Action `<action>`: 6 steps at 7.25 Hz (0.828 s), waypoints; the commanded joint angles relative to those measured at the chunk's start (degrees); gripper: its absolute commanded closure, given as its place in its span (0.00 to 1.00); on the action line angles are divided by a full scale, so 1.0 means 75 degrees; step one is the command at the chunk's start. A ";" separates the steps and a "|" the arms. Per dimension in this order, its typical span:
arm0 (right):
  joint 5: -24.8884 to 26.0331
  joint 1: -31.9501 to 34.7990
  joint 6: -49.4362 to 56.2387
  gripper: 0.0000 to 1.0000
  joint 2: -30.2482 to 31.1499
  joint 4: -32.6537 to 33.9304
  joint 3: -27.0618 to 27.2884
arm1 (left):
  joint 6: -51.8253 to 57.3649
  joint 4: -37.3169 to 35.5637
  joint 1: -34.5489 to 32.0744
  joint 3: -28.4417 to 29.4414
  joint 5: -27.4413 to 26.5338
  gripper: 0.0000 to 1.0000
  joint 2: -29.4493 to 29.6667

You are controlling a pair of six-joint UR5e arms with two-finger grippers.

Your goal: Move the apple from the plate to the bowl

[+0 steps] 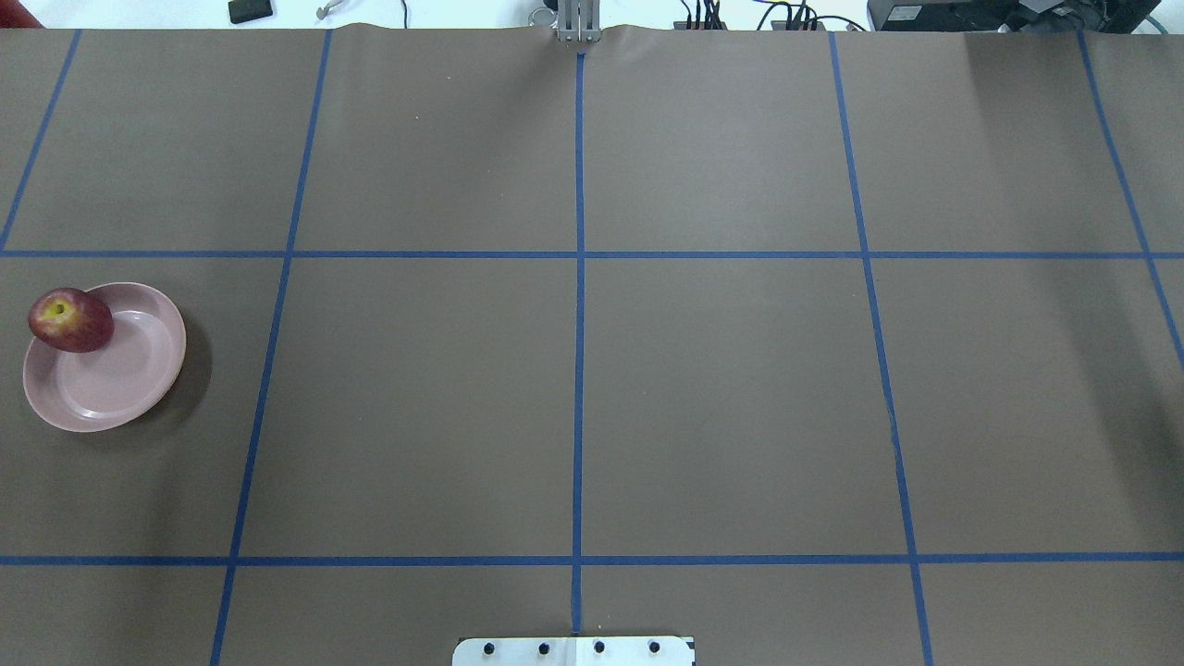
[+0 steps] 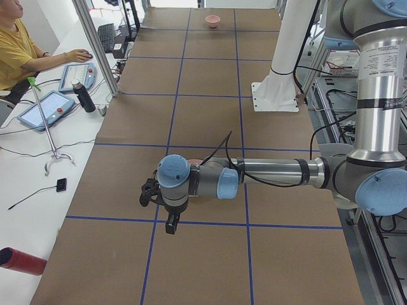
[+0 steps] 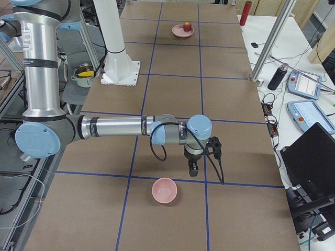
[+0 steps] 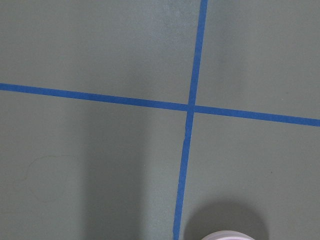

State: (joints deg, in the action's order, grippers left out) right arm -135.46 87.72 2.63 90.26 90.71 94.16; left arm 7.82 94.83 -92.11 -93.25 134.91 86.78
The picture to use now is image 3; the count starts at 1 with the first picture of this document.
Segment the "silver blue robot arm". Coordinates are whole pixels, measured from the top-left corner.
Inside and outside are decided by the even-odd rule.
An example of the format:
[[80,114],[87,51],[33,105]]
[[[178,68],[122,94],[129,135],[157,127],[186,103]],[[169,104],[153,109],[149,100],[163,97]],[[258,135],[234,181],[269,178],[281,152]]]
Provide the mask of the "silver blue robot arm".
[[189,174],[213,146],[212,123],[203,115],[178,122],[172,115],[88,117],[67,115],[60,107],[57,31],[80,30],[79,1],[13,1],[15,26],[23,40],[27,109],[16,130],[19,149],[34,158],[56,154],[71,142],[92,137],[147,135],[150,145],[184,146]]

